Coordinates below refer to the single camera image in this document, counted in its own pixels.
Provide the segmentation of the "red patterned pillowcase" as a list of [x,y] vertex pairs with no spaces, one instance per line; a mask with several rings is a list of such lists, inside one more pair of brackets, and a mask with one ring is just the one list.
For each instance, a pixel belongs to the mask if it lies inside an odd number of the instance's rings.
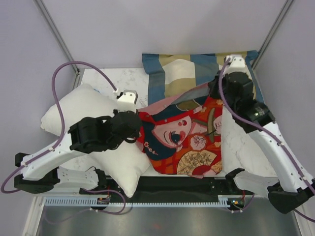
[[207,85],[139,110],[139,148],[159,174],[211,177],[222,171],[223,102]]

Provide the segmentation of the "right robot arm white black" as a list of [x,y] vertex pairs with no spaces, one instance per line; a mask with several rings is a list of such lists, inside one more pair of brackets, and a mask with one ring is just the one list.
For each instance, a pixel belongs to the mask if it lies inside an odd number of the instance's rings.
[[254,98],[253,81],[244,72],[217,74],[208,83],[209,96],[221,99],[235,122],[260,147],[276,177],[254,175],[242,168],[228,173],[227,192],[246,190],[264,198],[280,213],[296,210],[315,195],[315,178],[290,151],[268,107]]

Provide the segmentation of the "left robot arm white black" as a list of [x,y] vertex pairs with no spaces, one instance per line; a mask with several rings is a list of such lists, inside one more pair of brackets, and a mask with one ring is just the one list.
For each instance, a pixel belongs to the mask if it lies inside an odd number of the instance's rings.
[[21,170],[14,178],[14,187],[31,194],[74,191],[102,194],[108,187],[104,171],[75,171],[61,165],[92,152],[115,150],[123,142],[135,143],[141,125],[140,118],[132,111],[114,112],[113,117],[85,117],[51,147],[34,154],[16,154],[15,165]]

